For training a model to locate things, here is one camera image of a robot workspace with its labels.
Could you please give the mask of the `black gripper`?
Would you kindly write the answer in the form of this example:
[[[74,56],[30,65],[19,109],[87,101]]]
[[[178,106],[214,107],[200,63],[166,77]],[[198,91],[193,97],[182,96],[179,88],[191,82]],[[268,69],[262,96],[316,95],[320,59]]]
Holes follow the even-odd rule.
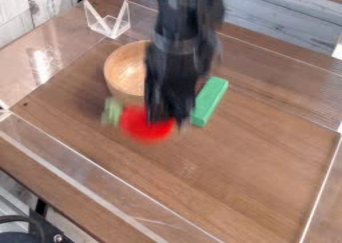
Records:
[[[197,85],[210,74],[224,23],[224,0],[158,0],[154,38],[159,47],[175,54],[177,69],[170,95],[170,56],[155,45],[147,47],[145,102],[150,124],[173,116],[189,123],[195,107]]]

